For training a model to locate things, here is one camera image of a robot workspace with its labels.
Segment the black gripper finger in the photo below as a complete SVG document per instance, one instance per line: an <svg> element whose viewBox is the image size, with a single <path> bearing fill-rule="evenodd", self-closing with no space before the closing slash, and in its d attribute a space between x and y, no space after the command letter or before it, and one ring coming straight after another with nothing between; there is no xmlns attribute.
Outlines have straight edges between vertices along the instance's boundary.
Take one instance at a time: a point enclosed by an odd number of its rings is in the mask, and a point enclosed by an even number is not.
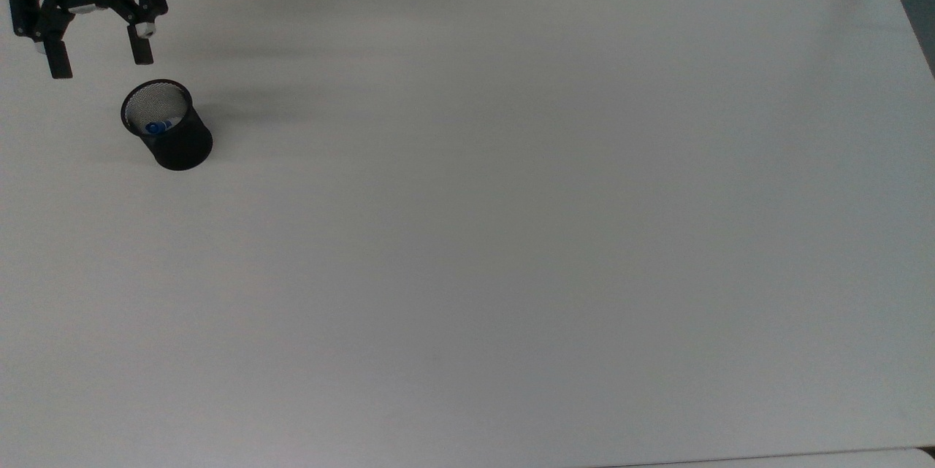
<svg viewBox="0 0 935 468"><path fill-rule="evenodd" d="M150 38L155 33L155 20L168 13L167 0L110 0L113 9L127 23L131 54L137 65L153 64Z"/></svg>
<svg viewBox="0 0 935 468"><path fill-rule="evenodd" d="M60 0L9 0L14 35L32 39L49 65L54 79L72 77L64 33L74 15L61 8Z"/></svg>

